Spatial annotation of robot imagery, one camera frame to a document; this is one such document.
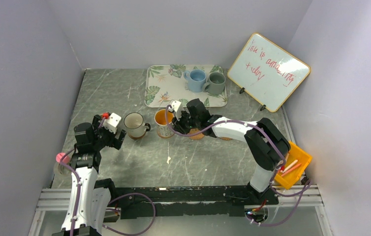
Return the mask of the yellow-inside patterned mug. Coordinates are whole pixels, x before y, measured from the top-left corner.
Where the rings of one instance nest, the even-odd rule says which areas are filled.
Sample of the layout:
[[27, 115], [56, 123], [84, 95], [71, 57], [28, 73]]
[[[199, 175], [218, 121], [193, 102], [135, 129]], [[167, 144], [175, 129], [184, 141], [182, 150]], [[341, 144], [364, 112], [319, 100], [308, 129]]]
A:
[[168, 123], [172, 124], [173, 114], [171, 112], [168, 112], [167, 122], [165, 119], [165, 112], [165, 109], [157, 111], [154, 119], [157, 124], [157, 135], [161, 138], [167, 139], [174, 135], [173, 131], [168, 127]]

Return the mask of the white mug black rim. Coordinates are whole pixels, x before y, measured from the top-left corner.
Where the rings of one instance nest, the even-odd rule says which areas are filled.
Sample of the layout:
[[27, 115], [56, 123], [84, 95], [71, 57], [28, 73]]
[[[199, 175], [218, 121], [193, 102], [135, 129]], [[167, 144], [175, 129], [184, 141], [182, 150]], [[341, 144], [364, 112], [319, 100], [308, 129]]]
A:
[[138, 137], [143, 133], [150, 131], [151, 126], [149, 123], [145, 123], [144, 117], [140, 113], [129, 113], [124, 118], [124, 125], [126, 127], [127, 134]]

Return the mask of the smooth wooden coaster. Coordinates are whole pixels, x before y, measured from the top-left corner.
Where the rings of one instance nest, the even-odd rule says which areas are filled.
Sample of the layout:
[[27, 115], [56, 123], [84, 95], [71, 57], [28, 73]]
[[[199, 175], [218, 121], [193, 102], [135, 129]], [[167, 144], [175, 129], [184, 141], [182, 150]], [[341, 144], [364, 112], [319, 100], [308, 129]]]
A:
[[128, 133], [128, 136], [129, 136], [131, 139], [134, 139], [134, 140], [142, 139], [145, 135], [146, 135], [146, 132], [143, 133], [141, 136], [138, 136], [138, 137], [132, 136], [131, 134]]

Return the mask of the light blue mug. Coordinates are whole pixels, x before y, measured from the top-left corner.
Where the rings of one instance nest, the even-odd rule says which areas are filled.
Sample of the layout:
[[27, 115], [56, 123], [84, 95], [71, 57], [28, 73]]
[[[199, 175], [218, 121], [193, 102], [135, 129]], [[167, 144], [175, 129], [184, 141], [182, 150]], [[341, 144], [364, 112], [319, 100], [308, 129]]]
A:
[[206, 73], [200, 69], [192, 71], [186, 70], [184, 78], [187, 80], [187, 87], [191, 92], [202, 92], [203, 85], [206, 83]]

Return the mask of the grey-green mug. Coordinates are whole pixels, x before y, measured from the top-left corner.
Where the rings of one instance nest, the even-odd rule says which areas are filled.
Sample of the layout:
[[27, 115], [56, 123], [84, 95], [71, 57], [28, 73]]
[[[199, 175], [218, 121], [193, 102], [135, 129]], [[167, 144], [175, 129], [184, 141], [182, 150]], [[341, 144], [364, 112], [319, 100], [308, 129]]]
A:
[[219, 72], [213, 72], [209, 75], [207, 82], [203, 85], [203, 92], [211, 95], [220, 95], [225, 89], [226, 77]]

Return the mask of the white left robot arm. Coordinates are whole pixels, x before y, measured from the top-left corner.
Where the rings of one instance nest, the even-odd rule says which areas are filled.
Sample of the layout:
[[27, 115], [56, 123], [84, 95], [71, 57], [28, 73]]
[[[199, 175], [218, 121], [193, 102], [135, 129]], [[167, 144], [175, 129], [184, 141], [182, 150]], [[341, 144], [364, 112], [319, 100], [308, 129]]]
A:
[[71, 171], [71, 195], [66, 217], [58, 236], [99, 236], [106, 208], [118, 199], [111, 179], [98, 180], [100, 151], [104, 147], [120, 149], [126, 131], [115, 113], [95, 115], [92, 122], [74, 127], [74, 152], [69, 161], [58, 155], [60, 163]]

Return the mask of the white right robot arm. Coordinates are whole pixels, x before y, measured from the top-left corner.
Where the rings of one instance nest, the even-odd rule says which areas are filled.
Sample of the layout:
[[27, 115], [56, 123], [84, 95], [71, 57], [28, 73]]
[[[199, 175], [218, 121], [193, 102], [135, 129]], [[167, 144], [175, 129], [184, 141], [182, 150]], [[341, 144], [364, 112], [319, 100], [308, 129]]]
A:
[[189, 101], [185, 107], [173, 100], [166, 106], [165, 114], [173, 115], [168, 127], [177, 135], [190, 137], [190, 131], [197, 129], [196, 135], [229, 138], [247, 144], [256, 162], [247, 197], [253, 204], [266, 198], [266, 191], [291, 150], [289, 141], [270, 119], [241, 121], [212, 115], [199, 99]]

